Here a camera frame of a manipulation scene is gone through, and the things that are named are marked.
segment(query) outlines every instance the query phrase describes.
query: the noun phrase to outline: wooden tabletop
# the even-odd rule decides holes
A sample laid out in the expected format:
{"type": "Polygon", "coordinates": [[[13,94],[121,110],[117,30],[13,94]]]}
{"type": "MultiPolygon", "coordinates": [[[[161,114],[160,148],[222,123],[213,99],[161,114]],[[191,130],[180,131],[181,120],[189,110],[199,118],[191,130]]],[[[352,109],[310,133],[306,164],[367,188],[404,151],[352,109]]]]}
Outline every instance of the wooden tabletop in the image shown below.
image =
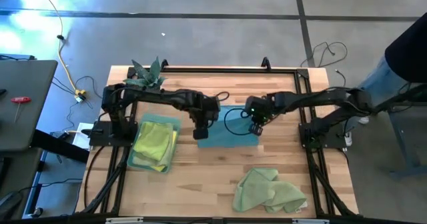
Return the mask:
{"type": "MultiPolygon", "coordinates": [[[[108,85],[120,83],[126,78],[128,66],[112,66],[108,85]]],[[[312,91],[327,87],[325,69],[308,69],[312,91]]],[[[276,91],[295,91],[292,75],[288,74],[235,74],[235,73],[162,73],[167,80],[164,89],[195,89],[206,95],[229,91],[230,98],[222,105],[244,105],[250,95],[262,96],[276,91]]],[[[323,117],[334,107],[316,107],[323,117]]],[[[177,141],[172,168],[168,174],[127,168],[121,207],[122,216],[168,217],[315,217],[310,177],[305,151],[298,137],[298,111],[281,115],[264,127],[257,147],[197,148],[193,140],[193,123],[185,112],[173,107],[151,103],[139,103],[137,120],[144,112],[167,115],[181,119],[182,129],[177,141]],[[256,207],[245,213],[232,209],[236,183],[252,167],[273,167],[279,171],[279,180],[289,181],[299,187],[308,198],[308,207],[301,213],[287,214],[279,211],[266,213],[256,207]]],[[[97,149],[91,151],[88,164],[97,149]]],[[[111,155],[111,147],[101,151],[93,164],[87,184],[87,200],[90,202],[99,192],[105,178],[111,155]]],[[[346,158],[337,150],[325,149],[331,186],[348,208],[358,212],[352,181],[346,158]]],[[[110,195],[111,209],[116,183],[110,195]]],[[[326,210],[324,190],[320,188],[322,207],[326,210]]],[[[76,211],[83,209],[83,188],[80,190],[76,211]]]]}

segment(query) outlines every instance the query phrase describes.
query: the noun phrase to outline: person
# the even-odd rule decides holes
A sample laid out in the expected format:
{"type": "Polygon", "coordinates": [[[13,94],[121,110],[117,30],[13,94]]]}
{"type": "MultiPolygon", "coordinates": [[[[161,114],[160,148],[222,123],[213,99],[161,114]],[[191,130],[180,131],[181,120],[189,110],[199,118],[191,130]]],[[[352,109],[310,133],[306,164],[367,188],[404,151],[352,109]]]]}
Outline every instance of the person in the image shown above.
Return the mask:
{"type": "MultiPolygon", "coordinates": [[[[427,13],[386,48],[378,66],[358,88],[369,92],[375,107],[420,83],[427,83],[427,13]]],[[[369,117],[353,117],[344,123],[347,146],[358,123],[368,124],[369,117]]]]}

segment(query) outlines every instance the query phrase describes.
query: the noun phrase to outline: green plant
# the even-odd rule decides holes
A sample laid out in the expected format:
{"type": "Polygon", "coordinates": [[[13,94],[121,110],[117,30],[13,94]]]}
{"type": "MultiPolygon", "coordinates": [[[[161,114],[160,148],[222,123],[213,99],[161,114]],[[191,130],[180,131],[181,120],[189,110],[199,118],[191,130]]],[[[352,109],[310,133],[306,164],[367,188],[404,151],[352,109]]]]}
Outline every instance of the green plant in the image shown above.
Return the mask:
{"type": "Polygon", "coordinates": [[[161,66],[159,63],[159,57],[155,58],[155,61],[151,64],[149,71],[145,70],[138,62],[132,60],[133,66],[137,73],[137,79],[126,79],[125,82],[128,85],[135,85],[138,87],[147,87],[148,89],[160,89],[161,84],[166,80],[165,77],[159,77],[161,66]]]}

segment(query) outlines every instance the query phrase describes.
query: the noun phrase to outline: concrete floor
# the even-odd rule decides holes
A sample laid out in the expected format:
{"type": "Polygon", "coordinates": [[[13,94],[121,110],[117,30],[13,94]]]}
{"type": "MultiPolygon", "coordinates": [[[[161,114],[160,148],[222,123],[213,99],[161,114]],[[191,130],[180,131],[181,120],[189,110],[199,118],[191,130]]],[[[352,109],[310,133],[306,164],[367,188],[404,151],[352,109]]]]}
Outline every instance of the concrete floor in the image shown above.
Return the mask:
{"type": "MultiPolygon", "coordinates": [[[[297,67],[307,57],[305,47],[310,49],[310,46],[314,47],[324,41],[341,41],[348,48],[345,60],[327,68],[331,85],[342,85],[342,78],[334,72],[334,69],[339,69],[346,76],[347,86],[355,86],[375,67],[387,45],[411,25],[413,17],[424,14],[424,7],[427,5],[427,0],[52,2],[59,10],[76,11],[63,13],[67,16],[63,18],[63,22],[64,35],[68,40],[63,58],[75,80],[90,75],[96,80],[99,92],[105,85],[110,66],[130,65],[131,59],[151,63],[159,55],[160,59],[167,59],[171,65],[258,66],[262,57],[268,56],[275,67],[297,67]],[[312,17],[306,22],[298,19],[298,14],[303,11],[301,5],[298,8],[298,1],[302,1],[305,14],[312,17]],[[238,16],[231,15],[224,16],[225,19],[214,19],[214,15],[205,19],[182,19],[142,18],[142,14],[130,13],[254,16],[252,19],[237,19],[238,16]],[[92,14],[102,18],[81,17],[92,14]],[[313,16],[329,17],[319,21],[313,16]],[[346,18],[354,16],[360,17],[356,17],[358,21],[346,18]]],[[[22,11],[51,10],[47,0],[0,0],[0,8],[0,53],[57,59],[55,36],[59,34],[58,18],[45,17],[34,10],[22,11]],[[17,12],[10,15],[8,11],[17,12]]],[[[315,52],[316,64],[320,61],[322,51],[323,48],[315,52]]],[[[337,55],[326,55],[324,62],[335,60],[344,54],[339,46],[335,46],[334,51],[337,55]]],[[[67,83],[62,68],[57,68],[55,76],[67,83]]],[[[73,108],[71,119],[76,124],[93,122],[99,113],[100,100],[91,92],[90,80],[79,82],[79,87],[89,91],[93,109],[78,105],[73,108]]],[[[52,86],[38,128],[50,132],[67,127],[69,123],[65,116],[72,104],[73,99],[69,94],[52,86]]],[[[367,217],[426,222],[427,177],[395,181],[388,175],[390,170],[403,168],[388,117],[379,115],[366,127],[355,130],[353,142],[348,157],[360,213],[367,217]]],[[[62,180],[64,177],[58,178],[55,172],[44,175],[50,176],[50,179],[44,179],[46,182],[62,180]]],[[[72,177],[66,178],[75,178],[76,175],[83,176],[82,168],[76,166],[72,177]]],[[[78,190],[74,185],[63,185],[62,188],[78,190]]],[[[69,201],[75,201],[75,197],[71,195],[69,201]]],[[[50,213],[70,213],[69,209],[73,205],[65,206],[60,211],[51,207],[50,213]]]]}

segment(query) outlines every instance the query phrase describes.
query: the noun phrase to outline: red screwdriver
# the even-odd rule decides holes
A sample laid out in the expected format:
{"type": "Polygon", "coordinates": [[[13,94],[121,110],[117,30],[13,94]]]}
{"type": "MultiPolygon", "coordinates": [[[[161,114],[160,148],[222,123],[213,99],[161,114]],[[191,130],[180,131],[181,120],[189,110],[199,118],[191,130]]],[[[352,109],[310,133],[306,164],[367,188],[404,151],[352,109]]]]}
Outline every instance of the red screwdriver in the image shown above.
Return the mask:
{"type": "Polygon", "coordinates": [[[21,103],[28,103],[30,101],[31,98],[29,97],[14,97],[11,99],[11,102],[18,103],[18,109],[16,110],[15,120],[13,121],[14,123],[16,122],[16,118],[18,117],[19,107],[21,106],[21,103]]]}

